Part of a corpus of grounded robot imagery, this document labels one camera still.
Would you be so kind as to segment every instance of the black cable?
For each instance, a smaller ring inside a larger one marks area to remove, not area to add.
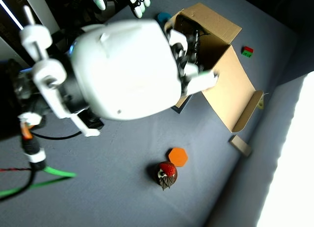
[[[25,192],[33,183],[36,177],[36,170],[35,169],[31,169],[30,171],[30,176],[28,179],[28,182],[26,183],[26,185],[24,185],[24,187],[22,187],[19,191],[15,192],[14,194],[9,194],[7,196],[4,196],[2,198],[0,198],[0,202],[6,201],[8,199],[11,199],[15,196],[18,196],[20,194],[22,194],[23,192]]]
[[[67,140],[67,139],[71,139],[71,138],[73,138],[73,137],[76,137],[76,136],[82,134],[82,132],[78,131],[77,133],[72,134],[72,135],[69,135],[69,136],[64,136],[64,137],[49,137],[49,136],[45,136],[45,135],[36,134],[36,133],[34,133],[34,132],[32,132],[32,131],[31,131],[31,133],[32,133],[34,136],[37,136],[37,137],[39,137],[39,138],[46,139],[46,140]]]

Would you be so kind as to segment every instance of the robotic arm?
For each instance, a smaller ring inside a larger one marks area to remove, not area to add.
[[[85,136],[100,132],[85,124],[79,117],[82,111],[89,109],[104,119],[138,119],[170,108],[180,97],[217,82],[212,70],[200,72],[189,62],[183,34],[174,29],[164,33],[153,20],[84,27],[85,33],[67,53],[50,58],[48,29],[35,24],[29,7],[24,10],[29,25],[20,37],[35,61],[30,83],[35,87],[20,97],[31,100],[39,92],[58,118],[70,118]],[[25,74],[29,73],[20,72],[19,79],[25,79]],[[19,118],[37,125],[41,116],[24,111]]]

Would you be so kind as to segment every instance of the orange hexagonal block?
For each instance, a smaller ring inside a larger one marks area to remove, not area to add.
[[[183,167],[188,160],[188,156],[182,148],[173,148],[168,157],[170,162],[172,162],[176,167]]]

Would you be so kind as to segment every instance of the cardboard box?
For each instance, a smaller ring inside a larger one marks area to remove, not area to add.
[[[200,37],[199,62],[205,69],[214,69],[219,79],[215,87],[202,92],[204,97],[230,132],[241,131],[263,95],[255,90],[231,45],[242,28],[201,3],[181,10],[165,28],[174,24],[181,31],[181,16],[197,22],[209,34]]]

